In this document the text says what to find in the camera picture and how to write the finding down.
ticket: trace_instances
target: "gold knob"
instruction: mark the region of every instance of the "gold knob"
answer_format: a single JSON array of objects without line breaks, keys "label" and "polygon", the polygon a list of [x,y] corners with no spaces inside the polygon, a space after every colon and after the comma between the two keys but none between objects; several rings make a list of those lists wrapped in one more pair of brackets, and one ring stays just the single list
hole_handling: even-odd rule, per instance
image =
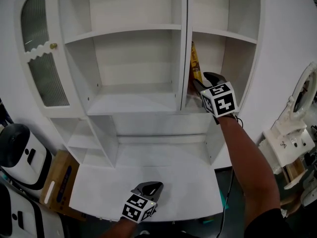
[{"label": "gold knob", "polygon": [[51,43],[50,44],[51,50],[56,49],[56,47],[57,47],[57,43]]}]

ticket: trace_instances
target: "white cabinet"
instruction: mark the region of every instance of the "white cabinet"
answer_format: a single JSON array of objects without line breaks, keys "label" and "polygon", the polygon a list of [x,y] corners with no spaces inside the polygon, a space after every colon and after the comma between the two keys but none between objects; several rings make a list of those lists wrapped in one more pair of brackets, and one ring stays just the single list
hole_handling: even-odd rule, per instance
[{"label": "white cabinet", "polygon": [[58,0],[17,0],[14,13],[21,65],[43,114],[83,116],[63,48]]},{"label": "white cabinet", "polygon": [[[222,210],[212,164],[225,142],[188,91],[191,43],[201,71],[224,75],[242,107],[256,60],[260,1],[16,1],[29,86],[80,163],[71,207],[118,219],[124,192],[150,179],[166,184],[154,221]],[[181,209],[180,196],[183,205],[195,201],[195,209]]]}]

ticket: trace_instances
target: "cable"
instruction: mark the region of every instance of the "cable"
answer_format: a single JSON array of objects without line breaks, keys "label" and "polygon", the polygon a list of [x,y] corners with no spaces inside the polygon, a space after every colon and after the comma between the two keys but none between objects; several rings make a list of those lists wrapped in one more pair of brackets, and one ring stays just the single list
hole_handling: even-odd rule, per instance
[{"label": "cable", "polygon": [[[232,118],[236,118],[237,119],[237,122],[239,122],[239,120],[241,121],[241,127],[243,128],[243,121],[238,118],[236,115],[234,115],[234,117]],[[231,192],[231,188],[232,188],[232,184],[233,184],[233,178],[234,178],[234,170],[232,168],[231,170],[231,180],[230,180],[230,185],[229,185],[229,190],[228,190],[228,193],[227,193],[227,197],[226,197],[226,201],[224,203],[224,206],[223,206],[223,211],[222,211],[222,218],[221,218],[221,224],[220,224],[220,231],[217,235],[216,238],[219,238],[220,235],[221,235],[221,232],[223,230],[223,226],[224,226],[224,218],[225,218],[225,210],[226,210],[226,206],[227,206],[227,202],[228,202],[228,199],[229,199],[229,195],[230,195],[230,192]]]}]

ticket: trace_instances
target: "glass panel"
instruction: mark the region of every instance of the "glass panel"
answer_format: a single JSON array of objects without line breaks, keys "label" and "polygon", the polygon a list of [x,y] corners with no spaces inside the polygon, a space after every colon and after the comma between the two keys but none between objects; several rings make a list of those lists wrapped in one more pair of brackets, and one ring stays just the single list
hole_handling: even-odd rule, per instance
[{"label": "glass panel", "polygon": [[49,40],[45,0],[26,0],[21,13],[25,51],[31,51]]},{"label": "glass panel", "polygon": [[69,106],[51,53],[29,61],[29,67],[46,107]]}]

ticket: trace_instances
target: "open cabinet door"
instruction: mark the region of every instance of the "open cabinet door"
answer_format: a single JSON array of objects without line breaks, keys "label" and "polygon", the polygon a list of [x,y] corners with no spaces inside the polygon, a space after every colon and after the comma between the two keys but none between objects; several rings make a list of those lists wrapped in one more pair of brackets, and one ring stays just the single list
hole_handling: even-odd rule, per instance
[{"label": "open cabinet door", "polygon": [[83,116],[65,57],[58,0],[17,0],[14,28],[22,68],[42,113]]}]

